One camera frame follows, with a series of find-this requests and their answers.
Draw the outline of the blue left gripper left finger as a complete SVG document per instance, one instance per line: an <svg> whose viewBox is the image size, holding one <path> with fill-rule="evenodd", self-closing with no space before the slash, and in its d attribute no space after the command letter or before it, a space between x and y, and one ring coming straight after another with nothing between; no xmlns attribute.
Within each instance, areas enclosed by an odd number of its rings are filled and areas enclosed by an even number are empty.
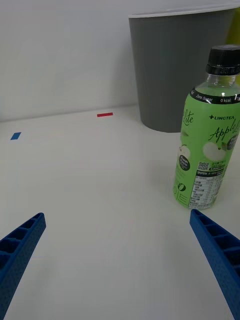
<svg viewBox="0 0 240 320"><path fill-rule="evenodd" d="M40 212L0 241L0 319L3 320L33 252L46 229Z"/></svg>

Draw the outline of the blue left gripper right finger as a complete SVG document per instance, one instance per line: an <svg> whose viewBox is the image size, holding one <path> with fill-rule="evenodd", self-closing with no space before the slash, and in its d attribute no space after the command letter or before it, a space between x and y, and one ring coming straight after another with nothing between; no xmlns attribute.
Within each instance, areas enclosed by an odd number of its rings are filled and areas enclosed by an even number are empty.
<svg viewBox="0 0 240 320"><path fill-rule="evenodd" d="M240 318L240 240L200 211L190 212L190 226L235 320Z"/></svg>

